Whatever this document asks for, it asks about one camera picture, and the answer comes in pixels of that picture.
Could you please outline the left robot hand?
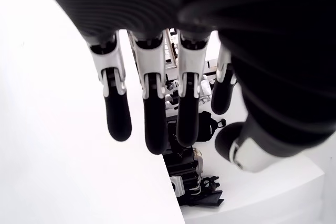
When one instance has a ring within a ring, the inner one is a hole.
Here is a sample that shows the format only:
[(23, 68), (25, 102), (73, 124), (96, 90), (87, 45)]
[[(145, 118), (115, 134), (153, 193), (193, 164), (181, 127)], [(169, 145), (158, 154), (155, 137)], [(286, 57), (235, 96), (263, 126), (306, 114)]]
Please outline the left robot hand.
[(193, 145), (209, 38), (221, 43), (212, 110), (224, 114), (241, 86), (248, 116), (216, 138), (218, 153), (258, 172), (335, 132), (335, 0), (55, 0), (87, 42), (103, 85), (110, 135), (132, 131), (119, 31), (133, 36), (145, 141), (168, 143), (163, 32), (177, 30), (177, 139)]

